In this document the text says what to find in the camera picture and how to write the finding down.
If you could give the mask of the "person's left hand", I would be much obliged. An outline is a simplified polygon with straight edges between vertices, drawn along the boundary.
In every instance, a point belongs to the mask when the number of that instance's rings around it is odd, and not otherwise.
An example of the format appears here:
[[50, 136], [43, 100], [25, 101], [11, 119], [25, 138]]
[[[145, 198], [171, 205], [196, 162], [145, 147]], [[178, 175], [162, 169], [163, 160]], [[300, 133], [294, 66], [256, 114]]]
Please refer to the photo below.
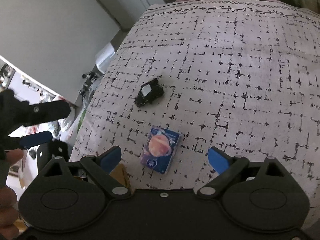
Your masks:
[[[15, 165], [24, 156], [21, 149], [11, 150], [6, 153], [5, 161], [9, 166]], [[1, 188], [1, 235], [5, 239], [15, 239], [19, 235], [19, 229], [15, 225], [19, 217], [18, 211], [14, 208], [17, 196], [10, 187]]]

